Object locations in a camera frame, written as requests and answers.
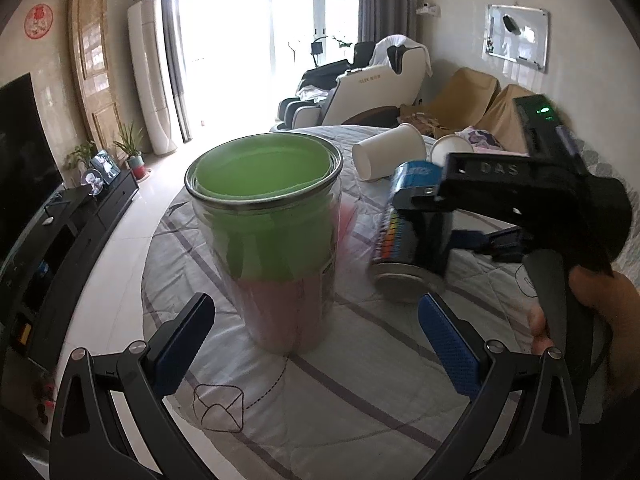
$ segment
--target white tablecloth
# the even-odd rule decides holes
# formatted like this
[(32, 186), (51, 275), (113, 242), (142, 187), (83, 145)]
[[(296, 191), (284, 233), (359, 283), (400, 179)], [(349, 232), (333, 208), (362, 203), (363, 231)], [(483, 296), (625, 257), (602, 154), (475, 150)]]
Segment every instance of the white tablecloth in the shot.
[[(354, 230), (338, 259), (327, 338), (289, 358), (252, 342), (227, 299), (186, 190), (162, 217), (149, 248), (142, 285), (145, 338), (195, 292), (212, 296), (215, 324), (170, 402), (248, 480), (411, 479), (468, 399), (450, 384), (418, 325), (416, 307), (385, 301), (366, 277), (390, 183), (357, 179), (351, 145), (378, 130), (306, 131), (342, 150), (342, 190), (358, 200)], [(491, 232), (500, 224), (456, 212), (454, 226)], [(524, 269), (454, 251), (446, 279), (443, 297), (458, 316), (484, 338), (513, 351), (528, 349), (526, 313), (535, 299), (522, 292)], [(512, 397), (503, 429), (514, 407)]]

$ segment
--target whiteboard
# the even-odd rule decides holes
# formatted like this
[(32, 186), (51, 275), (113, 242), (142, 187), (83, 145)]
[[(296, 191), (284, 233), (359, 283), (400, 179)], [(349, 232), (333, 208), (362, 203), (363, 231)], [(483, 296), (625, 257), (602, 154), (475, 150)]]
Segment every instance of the whiteboard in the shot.
[(549, 13), (543, 9), (490, 5), (484, 52), (546, 71)]

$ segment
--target clear plastic container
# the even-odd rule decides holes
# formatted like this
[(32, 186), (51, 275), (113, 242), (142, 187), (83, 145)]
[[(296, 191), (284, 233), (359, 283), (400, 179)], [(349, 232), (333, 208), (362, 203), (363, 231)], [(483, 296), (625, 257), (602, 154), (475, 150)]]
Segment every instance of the clear plastic container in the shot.
[(273, 133), (214, 148), (187, 171), (225, 286), (249, 334), (268, 351), (308, 351), (326, 331), (341, 169), (342, 155), (324, 139)]

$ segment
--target blue gripper pad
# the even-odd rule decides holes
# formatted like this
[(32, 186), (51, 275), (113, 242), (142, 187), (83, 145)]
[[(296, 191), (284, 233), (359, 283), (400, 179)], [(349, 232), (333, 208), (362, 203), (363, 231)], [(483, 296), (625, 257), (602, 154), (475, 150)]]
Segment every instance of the blue gripper pad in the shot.
[(418, 321), (456, 391), (474, 400), (482, 386), (480, 363), (429, 294), (418, 304)]

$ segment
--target white paper cup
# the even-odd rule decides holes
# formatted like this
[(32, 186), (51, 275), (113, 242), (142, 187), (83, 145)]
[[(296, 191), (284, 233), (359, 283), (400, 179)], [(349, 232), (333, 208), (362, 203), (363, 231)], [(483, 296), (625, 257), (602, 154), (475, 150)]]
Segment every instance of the white paper cup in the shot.
[(400, 164), (426, 160), (427, 148), (422, 134), (410, 124), (400, 124), (353, 145), (353, 165), (362, 180), (376, 180), (393, 175)]
[(457, 135), (447, 135), (436, 140), (431, 147), (429, 161), (444, 168), (449, 153), (473, 153), (471, 143)]

